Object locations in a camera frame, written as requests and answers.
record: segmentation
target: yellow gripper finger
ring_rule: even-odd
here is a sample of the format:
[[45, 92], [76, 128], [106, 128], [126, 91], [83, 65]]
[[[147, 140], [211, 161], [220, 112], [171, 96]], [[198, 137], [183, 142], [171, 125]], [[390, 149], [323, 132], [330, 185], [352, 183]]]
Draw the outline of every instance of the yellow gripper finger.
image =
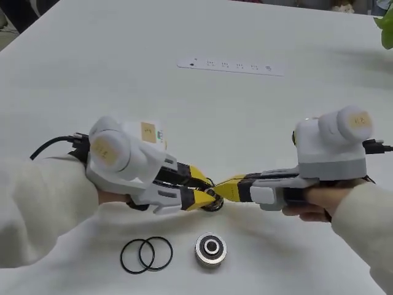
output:
[[253, 179], [232, 178], [212, 189], [217, 195], [232, 202], [252, 202], [250, 188], [253, 182]]
[[199, 179], [200, 181], [206, 183], [208, 186], [212, 184], [210, 179], [205, 177], [205, 175], [203, 175], [201, 170], [197, 169], [197, 167], [194, 167], [192, 165], [189, 165], [189, 167], [190, 167], [190, 174], [193, 179]]
[[183, 187], [181, 189], [182, 210], [192, 211], [211, 204], [216, 199], [203, 191]]

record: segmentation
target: human hand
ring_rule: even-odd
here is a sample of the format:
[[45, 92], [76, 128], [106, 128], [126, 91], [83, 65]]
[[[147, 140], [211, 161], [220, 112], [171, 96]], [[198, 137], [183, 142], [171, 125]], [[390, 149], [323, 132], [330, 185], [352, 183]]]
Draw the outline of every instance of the human hand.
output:
[[366, 182], [362, 179], [341, 181], [335, 187], [311, 187], [306, 190], [307, 206], [288, 206], [282, 209], [286, 216], [299, 216], [303, 221], [328, 222], [325, 210], [333, 216], [341, 201], [352, 189]]
[[130, 201], [129, 195], [119, 195], [111, 192], [98, 191], [98, 203], [100, 205], [103, 203], [111, 203], [111, 202], [127, 203], [129, 201]]

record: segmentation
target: white motor housing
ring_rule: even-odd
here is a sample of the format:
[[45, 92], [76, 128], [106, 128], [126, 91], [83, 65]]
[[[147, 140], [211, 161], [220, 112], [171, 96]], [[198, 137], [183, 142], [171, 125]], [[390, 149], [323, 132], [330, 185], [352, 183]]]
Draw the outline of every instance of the white motor housing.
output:
[[157, 122], [116, 122], [102, 117], [89, 133], [86, 175], [99, 189], [141, 195], [166, 159], [166, 141]]
[[300, 177], [329, 181], [366, 176], [362, 143], [371, 137], [372, 127], [368, 113], [357, 106], [298, 123], [294, 138]]

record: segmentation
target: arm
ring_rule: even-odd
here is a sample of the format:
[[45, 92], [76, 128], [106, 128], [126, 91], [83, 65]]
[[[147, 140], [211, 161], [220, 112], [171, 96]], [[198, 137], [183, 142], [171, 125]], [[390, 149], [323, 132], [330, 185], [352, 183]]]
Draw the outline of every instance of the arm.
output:
[[337, 207], [332, 227], [393, 294], [393, 193], [372, 183], [356, 186]]
[[98, 192], [73, 156], [0, 160], [0, 268], [32, 264], [99, 203], [125, 196]]

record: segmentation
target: white power strip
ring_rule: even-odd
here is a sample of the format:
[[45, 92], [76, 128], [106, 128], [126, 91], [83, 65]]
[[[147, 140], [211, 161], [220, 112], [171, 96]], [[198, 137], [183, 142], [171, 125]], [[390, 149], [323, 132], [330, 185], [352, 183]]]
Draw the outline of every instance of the white power strip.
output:
[[283, 76], [281, 70], [272, 65], [260, 63], [243, 63], [240, 61], [216, 60], [212, 58], [185, 58], [177, 63], [179, 68], [207, 69], [209, 71], [223, 71], [256, 75]]

